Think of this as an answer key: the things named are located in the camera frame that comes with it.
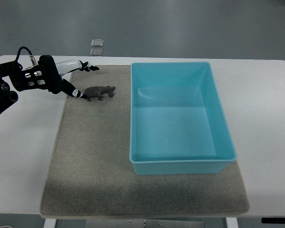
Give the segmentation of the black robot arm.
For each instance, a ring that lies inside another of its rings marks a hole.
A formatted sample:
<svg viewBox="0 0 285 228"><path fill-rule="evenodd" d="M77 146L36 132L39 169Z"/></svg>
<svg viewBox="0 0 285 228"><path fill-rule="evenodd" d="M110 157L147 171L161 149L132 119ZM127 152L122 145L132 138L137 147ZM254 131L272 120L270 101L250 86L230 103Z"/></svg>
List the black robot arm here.
<svg viewBox="0 0 285 228"><path fill-rule="evenodd" d="M28 69L19 63L22 50L29 53L32 66ZM17 92L32 89L56 92L55 83L58 80L59 74L52 56L43 55L37 61L27 47L20 47L13 61L0 64L0 114L18 101Z"/></svg>

